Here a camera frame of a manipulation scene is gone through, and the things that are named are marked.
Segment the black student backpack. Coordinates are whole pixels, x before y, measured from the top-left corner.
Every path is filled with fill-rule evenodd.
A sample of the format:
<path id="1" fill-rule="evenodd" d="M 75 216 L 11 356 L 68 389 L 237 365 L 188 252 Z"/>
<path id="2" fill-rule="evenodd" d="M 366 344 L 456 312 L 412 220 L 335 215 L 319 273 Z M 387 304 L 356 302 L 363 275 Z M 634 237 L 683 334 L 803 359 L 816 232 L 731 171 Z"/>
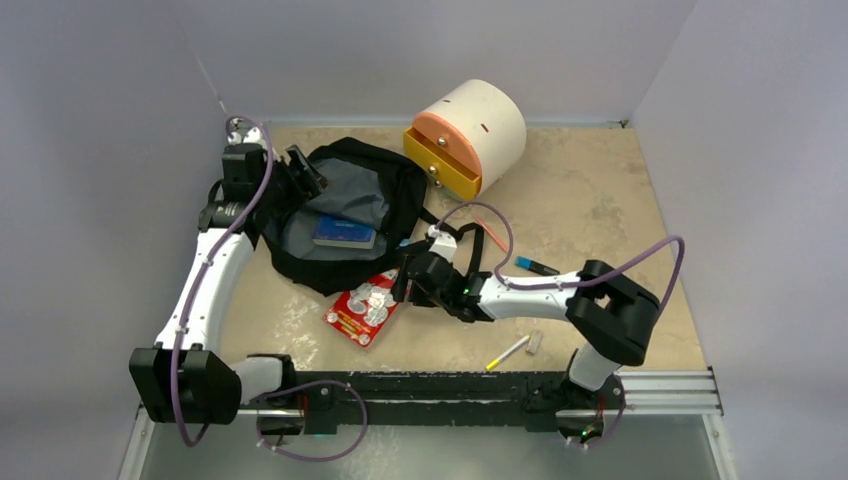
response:
<path id="1" fill-rule="evenodd" d="M 262 236 L 274 270 L 324 296 L 353 290 L 400 265 L 396 249 L 416 225 L 438 223 L 425 206 L 425 172 L 396 152 L 345 137 L 308 155 L 329 184 L 310 200 L 292 201 L 281 224 L 266 224 Z M 313 231 L 322 215 L 367 225 L 376 231 L 371 249 L 316 245 Z"/>

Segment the grey marker cap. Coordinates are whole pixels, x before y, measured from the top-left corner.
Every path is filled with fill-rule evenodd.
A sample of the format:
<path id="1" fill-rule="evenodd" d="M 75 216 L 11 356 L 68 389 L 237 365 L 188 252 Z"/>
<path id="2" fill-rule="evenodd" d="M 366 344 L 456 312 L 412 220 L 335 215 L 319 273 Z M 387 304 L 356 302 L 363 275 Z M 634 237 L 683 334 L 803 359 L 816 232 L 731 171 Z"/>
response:
<path id="1" fill-rule="evenodd" d="M 533 331 L 529 335 L 528 342 L 527 342 L 526 347 L 525 347 L 525 351 L 529 355 L 535 355 L 540 348 L 540 344 L 541 344 L 542 339 L 543 339 L 543 333 L 541 331 L 539 331 L 539 330 Z"/>

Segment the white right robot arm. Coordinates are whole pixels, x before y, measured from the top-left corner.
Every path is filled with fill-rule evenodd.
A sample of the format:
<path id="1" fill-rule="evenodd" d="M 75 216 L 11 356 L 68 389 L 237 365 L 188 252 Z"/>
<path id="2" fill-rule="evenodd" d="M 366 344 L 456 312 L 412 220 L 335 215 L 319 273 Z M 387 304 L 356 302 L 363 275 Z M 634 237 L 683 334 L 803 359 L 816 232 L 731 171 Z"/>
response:
<path id="1" fill-rule="evenodd" d="M 561 381 L 564 399 L 584 407 L 622 366 L 644 363 L 661 300 L 601 260 L 547 277 L 461 273 L 432 248 L 404 257 L 394 293 L 397 302 L 440 308 L 466 323 L 520 317 L 569 322 L 585 343 Z"/>

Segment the yellow white marker pen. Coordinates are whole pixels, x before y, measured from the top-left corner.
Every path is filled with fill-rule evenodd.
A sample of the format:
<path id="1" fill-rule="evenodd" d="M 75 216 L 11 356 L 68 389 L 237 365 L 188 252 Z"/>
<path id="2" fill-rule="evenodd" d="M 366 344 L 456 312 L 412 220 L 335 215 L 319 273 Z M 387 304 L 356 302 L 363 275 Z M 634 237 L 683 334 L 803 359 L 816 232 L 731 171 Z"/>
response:
<path id="1" fill-rule="evenodd" d="M 493 371 L 494 369 L 496 369 L 506 359 L 508 359 L 510 356 L 514 355 L 520 349 L 524 348 L 529 343 L 530 338 L 531 338 L 530 335 L 525 335 L 522 338 L 520 338 L 513 345 L 508 347 L 505 351 L 503 351 L 501 354 L 499 354 L 493 360 L 488 362 L 485 366 L 485 370 L 486 371 Z"/>

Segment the red sticker package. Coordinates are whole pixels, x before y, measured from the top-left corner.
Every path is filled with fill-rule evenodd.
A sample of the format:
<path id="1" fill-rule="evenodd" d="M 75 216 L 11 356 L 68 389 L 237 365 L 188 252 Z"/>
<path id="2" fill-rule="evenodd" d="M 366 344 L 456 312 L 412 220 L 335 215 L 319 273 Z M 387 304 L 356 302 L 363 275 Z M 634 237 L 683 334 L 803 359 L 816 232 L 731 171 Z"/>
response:
<path id="1" fill-rule="evenodd" d="M 391 269 L 343 292 L 324 315 L 324 322 L 361 348 L 368 348 L 398 307 L 393 295 L 398 276 Z"/>

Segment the aluminium table frame rail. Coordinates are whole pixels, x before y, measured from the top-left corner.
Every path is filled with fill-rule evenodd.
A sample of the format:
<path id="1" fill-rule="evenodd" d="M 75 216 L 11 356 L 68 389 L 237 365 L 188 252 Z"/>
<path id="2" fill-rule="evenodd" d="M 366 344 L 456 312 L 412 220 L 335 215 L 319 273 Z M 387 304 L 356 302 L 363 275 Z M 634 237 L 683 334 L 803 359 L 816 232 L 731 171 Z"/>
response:
<path id="1" fill-rule="evenodd" d="M 722 406 L 708 371 L 630 371 L 623 409 L 599 434 L 522 427 L 343 425 L 308 434 L 305 415 L 242 408 L 200 444 L 137 415 L 123 479 L 725 479 Z"/>

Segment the cream cylindrical drawer box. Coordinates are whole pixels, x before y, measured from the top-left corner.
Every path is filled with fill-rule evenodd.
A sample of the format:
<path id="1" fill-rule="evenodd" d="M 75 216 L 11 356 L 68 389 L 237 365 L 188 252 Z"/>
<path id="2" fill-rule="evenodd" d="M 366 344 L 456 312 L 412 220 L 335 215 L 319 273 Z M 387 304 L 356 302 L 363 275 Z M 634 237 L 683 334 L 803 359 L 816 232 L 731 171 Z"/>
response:
<path id="1" fill-rule="evenodd" d="M 479 174 L 479 195 L 518 162 L 527 141 L 515 102 L 479 79 L 465 81 L 417 113 L 410 127 Z"/>

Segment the blue highlighter marker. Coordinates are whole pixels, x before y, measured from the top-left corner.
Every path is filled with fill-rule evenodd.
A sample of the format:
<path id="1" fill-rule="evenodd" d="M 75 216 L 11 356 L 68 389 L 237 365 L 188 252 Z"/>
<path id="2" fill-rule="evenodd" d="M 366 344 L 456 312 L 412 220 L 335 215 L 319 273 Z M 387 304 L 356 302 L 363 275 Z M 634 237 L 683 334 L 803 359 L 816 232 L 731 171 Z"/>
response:
<path id="1" fill-rule="evenodd" d="M 560 271 L 555 268 L 523 256 L 517 256 L 514 264 L 519 268 L 541 276 L 556 276 L 560 274 Z"/>

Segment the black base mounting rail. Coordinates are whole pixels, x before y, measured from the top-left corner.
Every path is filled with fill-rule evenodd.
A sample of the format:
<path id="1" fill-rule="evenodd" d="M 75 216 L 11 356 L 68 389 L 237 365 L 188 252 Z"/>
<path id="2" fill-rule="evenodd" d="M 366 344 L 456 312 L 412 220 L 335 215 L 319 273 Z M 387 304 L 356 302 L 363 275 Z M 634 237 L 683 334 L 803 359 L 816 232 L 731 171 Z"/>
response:
<path id="1" fill-rule="evenodd" d="M 249 405 L 303 413 L 308 434 L 366 424 L 522 427 L 580 436 L 601 433 L 602 416 L 622 411 L 623 394 L 615 376 L 590 392 L 557 371 L 304 371 L 284 390 Z"/>

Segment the orange pen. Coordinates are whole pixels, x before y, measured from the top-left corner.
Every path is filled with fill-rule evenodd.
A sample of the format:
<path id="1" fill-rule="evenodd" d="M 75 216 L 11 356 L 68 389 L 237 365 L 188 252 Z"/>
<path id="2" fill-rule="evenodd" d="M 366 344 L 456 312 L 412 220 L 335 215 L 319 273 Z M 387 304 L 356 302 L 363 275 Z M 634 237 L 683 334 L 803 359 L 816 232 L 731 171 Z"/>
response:
<path id="1" fill-rule="evenodd" d="M 487 235 L 492 239 L 492 241 L 499 247 L 501 251 L 508 254 L 510 252 L 509 245 L 505 242 L 483 218 L 478 215 L 473 216 L 476 223 L 478 223 L 483 230 L 487 233 Z"/>

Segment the Jane Eyre book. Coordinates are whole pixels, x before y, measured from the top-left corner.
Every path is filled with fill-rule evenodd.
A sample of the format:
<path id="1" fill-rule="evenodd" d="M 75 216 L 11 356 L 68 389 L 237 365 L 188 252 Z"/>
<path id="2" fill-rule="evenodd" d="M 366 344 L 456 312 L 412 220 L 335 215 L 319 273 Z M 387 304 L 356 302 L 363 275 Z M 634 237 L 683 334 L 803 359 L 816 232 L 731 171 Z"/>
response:
<path id="1" fill-rule="evenodd" d="M 319 246 L 368 250 L 375 244 L 376 231 L 367 225 L 322 215 L 312 240 Z"/>

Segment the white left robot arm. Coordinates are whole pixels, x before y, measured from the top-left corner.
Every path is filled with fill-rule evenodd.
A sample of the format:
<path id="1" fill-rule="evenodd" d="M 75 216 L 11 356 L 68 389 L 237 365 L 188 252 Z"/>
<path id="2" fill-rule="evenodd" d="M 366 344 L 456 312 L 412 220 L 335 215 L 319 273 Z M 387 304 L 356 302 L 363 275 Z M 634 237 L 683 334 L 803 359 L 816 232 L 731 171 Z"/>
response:
<path id="1" fill-rule="evenodd" d="M 149 417 L 157 423 L 226 425 L 262 398 L 284 409 L 298 382 L 286 354 L 251 354 L 233 365 L 219 356 L 234 289 L 258 244 L 263 208 L 299 205 L 323 191 L 325 179 L 298 146 L 266 161 L 259 143 L 225 147 L 222 179 L 210 188 L 198 218 L 189 277 L 168 323 L 152 346 L 137 348 L 129 371 Z"/>

